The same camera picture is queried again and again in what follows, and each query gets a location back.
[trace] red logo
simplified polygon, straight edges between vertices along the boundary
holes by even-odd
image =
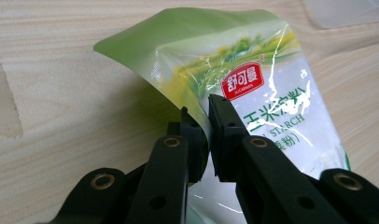
[[[234,100],[263,85],[261,65],[244,63],[233,69],[221,82],[224,96]]]

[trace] black plastic part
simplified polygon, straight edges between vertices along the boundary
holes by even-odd
[[[204,173],[203,163],[207,161],[208,149],[204,130],[188,113],[188,109],[181,109],[181,121],[170,122],[167,134],[181,135],[189,143],[189,182],[201,180]]]
[[[236,194],[247,223],[347,223],[268,138],[243,140]]]
[[[160,138],[151,153],[125,223],[184,223],[188,189],[188,143]]]
[[[379,224],[379,189],[360,175],[342,169],[324,171],[321,192],[350,223]]]
[[[116,223],[128,213],[145,166],[125,175],[102,168],[85,175],[49,224]]]
[[[246,126],[229,100],[209,96],[209,119],[214,129],[211,153],[216,175],[221,182],[236,182],[238,147],[248,136]]]

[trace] wooden table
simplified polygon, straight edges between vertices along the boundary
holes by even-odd
[[[323,29],[305,1],[0,0],[0,223],[49,221],[86,173],[147,161],[178,110],[92,46],[168,7],[287,20],[354,172],[379,187],[379,23]]]

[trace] crumpled plastic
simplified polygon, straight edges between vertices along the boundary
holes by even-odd
[[[250,134],[272,139],[301,172],[319,178],[325,169],[349,169],[295,34],[270,12],[165,9],[94,49],[185,106],[207,139],[208,96],[219,94]],[[188,223],[244,222],[234,186],[218,183],[210,164],[189,188]]]

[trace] screw hole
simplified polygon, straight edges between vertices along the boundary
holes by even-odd
[[[177,147],[178,145],[180,145],[180,140],[176,138],[166,138],[163,141],[163,144],[166,145],[167,147]]]
[[[315,208],[315,203],[312,201],[312,199],[305,197],[305,196],[300,196],[297,198],[297,203],[306,209],[313,209]]]
[[[154,210],[161,209],[165,205],[166,205],[166,199],[162,196],[155,197],[151,199],[148,203],[148,206]]]
[[[349,175],[339,173],[339,174],[335,174],[333,178],[334,178],[335,183],[337,183],[338,185],[346,189],[351,189],[351,190],[362,189],[361,183]]]
[[[253,138],[251,139],[251,144],[255,147],[267,147],[268,143],[262,138]]]
[[[115,181],[115,177],[111,174],[99,174],[91,180],[91,187],[96,190],[108,189]]]

